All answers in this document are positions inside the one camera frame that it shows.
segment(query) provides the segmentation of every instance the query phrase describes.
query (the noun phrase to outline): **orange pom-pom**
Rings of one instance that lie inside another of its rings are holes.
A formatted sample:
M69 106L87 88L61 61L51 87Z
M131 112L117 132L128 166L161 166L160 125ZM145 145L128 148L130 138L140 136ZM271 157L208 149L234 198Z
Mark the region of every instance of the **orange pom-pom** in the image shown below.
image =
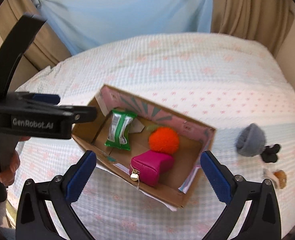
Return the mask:
M180 144L177 133L169 127L157 128L148 138L150 149L155 152L172 155Z

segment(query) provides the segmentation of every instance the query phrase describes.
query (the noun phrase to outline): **open box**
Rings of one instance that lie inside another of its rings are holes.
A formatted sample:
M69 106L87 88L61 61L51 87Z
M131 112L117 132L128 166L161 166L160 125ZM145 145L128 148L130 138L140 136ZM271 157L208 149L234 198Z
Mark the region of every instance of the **open box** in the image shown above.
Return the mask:
M94 151L104 166L134 186L137 186L137 182L130 179L130 162L132 157L149 150L148 137L151 132L146 127L159 124L177 131L180 146L173 155L173 168L160 176L155 187L140 182L139 189L163 203L184 207L203 174L200 169L200 154L210 149L215 129L108 85L100 89L89 106L97 108L97 118L93 122L76 124L72 131L74 140L84 149ZM130 151L104 145L111 123L110 112L114 108L135 112L137 119L145 126L141 132L129 134Z

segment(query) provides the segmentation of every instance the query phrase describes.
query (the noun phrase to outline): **beige curtain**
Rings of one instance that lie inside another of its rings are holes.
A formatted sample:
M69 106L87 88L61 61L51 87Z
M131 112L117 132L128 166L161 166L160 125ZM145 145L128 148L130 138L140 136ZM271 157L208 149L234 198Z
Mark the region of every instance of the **beige curtain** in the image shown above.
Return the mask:
M276 56L292 25L290 0L214 0L211 31L255 40Z
M17 20L25 13L38 14L31 0L4 0L0 6L0 35L4 40ZM25 58L37 69L55 66L71 54L46 23L25 53Z

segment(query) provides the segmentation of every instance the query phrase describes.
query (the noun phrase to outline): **blue cloth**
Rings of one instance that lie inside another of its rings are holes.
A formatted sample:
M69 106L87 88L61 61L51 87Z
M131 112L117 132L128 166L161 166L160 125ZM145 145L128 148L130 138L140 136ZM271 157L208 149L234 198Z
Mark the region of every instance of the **blue cloth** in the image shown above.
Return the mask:
M213 0L35 0L75 55L137 35L209 33Z

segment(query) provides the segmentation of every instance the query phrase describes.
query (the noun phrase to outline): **bedspread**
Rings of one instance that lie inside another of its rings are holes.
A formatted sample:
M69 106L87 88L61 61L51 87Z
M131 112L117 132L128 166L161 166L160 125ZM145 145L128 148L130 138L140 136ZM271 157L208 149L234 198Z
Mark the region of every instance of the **bedspread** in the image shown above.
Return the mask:
M86 105L103 83L128 90L217 128L216 158L233 174L262 181L263 167L282 169L287 186L276 190L282 236L295 225L295 93L268 50L257 42L220 34L139 36L90 49L46 68L19 90L57 93L62 104ZM239 133L257 123L267 144L279 143L279 161L236 153ZM73 140L32 138L20 143L21 167L9 187L17 208L23 183L63 174L82 156ZM172 212L122 179L96 168L72 204L96 239L202 239L225 207L201 178L184 209ZM240 230L249 204L231 236ZM64 235L53 208L49 208Z

